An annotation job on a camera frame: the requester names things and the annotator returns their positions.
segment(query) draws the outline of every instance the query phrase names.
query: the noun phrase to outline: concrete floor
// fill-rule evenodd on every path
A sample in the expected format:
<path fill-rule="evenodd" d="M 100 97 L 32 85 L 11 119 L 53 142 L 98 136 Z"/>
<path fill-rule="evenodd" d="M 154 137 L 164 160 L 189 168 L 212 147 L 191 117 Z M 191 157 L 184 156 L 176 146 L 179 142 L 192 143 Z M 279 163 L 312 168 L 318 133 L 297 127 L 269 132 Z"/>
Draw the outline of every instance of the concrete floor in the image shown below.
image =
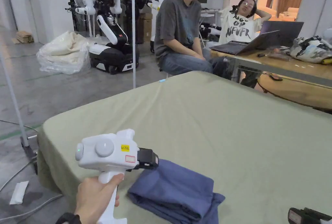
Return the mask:
<path fill-rule="evenodd" d="M 107 98 L 133 88 L 133 74 L 110 75 L 95 68 L 73 74 L 50 74 L 39 71 L 36 53 L 41 44 L 13 44 L 15 32 L 0 27 L 0 51 L 5 58 L 23 122 L 38 128 L 46 119 L 73 108 Z M 160 72 L 150 53 L 149 45 L 140 45 L 140 66 L 137 70 L 137 86 L 146 85 L 166 77 Z M 17 122 L 13 103 L 3 68 L 0 68 L 0 119 Z M 0 122 L 0 187 L 28 160 L 19 141 L 19 127 Z M 16 183 L 30 181 L 22 205 L 9 205 Z M 0 219 L 26 213 L 55 193 L 43 188 L 31 166 L 24 169 L 0 194 Z M 67 203 L 60 198 L 42 208 L 27 219 L 18 218 L 4 223 L 49 224 L 55 223 L 67 210 Z"/>

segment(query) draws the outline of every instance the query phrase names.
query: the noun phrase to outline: folded clothes pile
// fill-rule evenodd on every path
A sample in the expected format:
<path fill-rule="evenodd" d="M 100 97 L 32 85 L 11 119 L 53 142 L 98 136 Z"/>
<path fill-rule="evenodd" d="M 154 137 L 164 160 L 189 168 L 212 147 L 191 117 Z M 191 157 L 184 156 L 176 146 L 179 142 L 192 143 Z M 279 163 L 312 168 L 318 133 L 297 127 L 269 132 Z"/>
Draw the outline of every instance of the folded clothes pile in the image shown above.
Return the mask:
<path fill-rule="evenodd" d="M 213 193 L 213 180 L 160 159 L 155 170 L 144 170 L 128 190 L 138 206 L 174 224 L 218 224 L 218 206 L 225 200 Z"/>

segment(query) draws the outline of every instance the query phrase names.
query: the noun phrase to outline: laptop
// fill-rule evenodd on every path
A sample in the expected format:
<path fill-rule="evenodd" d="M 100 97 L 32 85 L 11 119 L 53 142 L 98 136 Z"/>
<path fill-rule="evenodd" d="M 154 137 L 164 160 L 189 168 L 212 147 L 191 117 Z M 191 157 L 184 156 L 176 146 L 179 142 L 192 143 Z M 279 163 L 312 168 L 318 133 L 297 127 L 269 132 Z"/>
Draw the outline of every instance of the laptop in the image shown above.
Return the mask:
<path fill-rule="evenodd" d="M 279 30 L 279 32 L 273 36 L 269 43 L 260 46 L 259 49 L 266 49 L 269 46 L 287 46 L 292 47 L 293 42 L 298 38 L 304 22 L 298 21 L 265 21 L 263 22 L 261 34 Z"/>
<path fill-rule="evenodd" d="M 239 55 L 257 49 L 261 45 L 265 45 L 269 39 L 275 36 L 279 31 L 272 31 L 261 33 L 257 38 L 250 43 L 231 41 L 227 44 L 213 46 L 210 49 L 217 52 L 222 52 L 229 55 Z"/>

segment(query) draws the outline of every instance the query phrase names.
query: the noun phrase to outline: mattress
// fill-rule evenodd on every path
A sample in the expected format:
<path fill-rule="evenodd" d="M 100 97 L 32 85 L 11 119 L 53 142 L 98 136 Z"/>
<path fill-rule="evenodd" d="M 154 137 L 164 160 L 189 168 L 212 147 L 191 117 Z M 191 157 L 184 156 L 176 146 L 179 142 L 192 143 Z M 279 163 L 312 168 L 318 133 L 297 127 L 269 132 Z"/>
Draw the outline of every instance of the mattress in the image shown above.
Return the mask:
<path fill-rule="evenodd" d="M 38 134 L 39 178 L 72 208 L 83 138 L 131 128 L 139 147 L 215 181 L 226 200 L 220 223 L 287 223 L 290 207 L 332 214 L 331 116 L 203 72 L 190 72 L 48 119 Z M 126 197 L 141 171 L 119 186 L 116 218 L 167 223 Z"/>

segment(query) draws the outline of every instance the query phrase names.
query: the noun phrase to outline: metal pole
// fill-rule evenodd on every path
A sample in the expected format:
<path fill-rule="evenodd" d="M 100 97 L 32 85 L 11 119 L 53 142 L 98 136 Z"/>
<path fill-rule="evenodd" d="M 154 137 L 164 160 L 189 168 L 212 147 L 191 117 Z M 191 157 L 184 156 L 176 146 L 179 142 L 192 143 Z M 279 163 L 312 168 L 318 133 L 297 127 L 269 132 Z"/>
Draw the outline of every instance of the metal pole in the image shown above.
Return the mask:
<path fill-rule="evenodd" d="M 133 87 L 136 88 L 136 18 L 135 18 L 135 0 L 132 0 L 133 13 Z"/>
<path fill-rule="evenodd" d="M 2 52 L 0 52 L 0 60 L 1 60 L 1 64 L 2 64 L 3 70 L 5 71 L 5 77 L 6 77 L 6 81 L 7 81 L 8 87 L 9 87 L 10 96 L 12 97 L 12 101 L 14 103 L 14 108 L 15 108 L 15 112 L 16 112 L 16 115 L 17 115 L 17 118 L 18 118 L 19 128 L 20 128 L 20 130 L 22 132 L 23 145 L 25 147 L 28 147 L 29 146 L 29 142 L 28 142 L 27 133 L 25 132 L 23 121 L 22 121 L 22 117 L 21 117 L 21 115 L 19 113 L 18 104 L 17 104 L 17 100 L 16 100 L 16 97 L 15 97 L 15 94 L 14 94 L 13 85 L 12 85 L 12 82 L 10 80 L 9 74 L 7 72 L 7 69 L 5 67 L 5 62 L 4 62 L 4 58 L 2 56 Z"/>

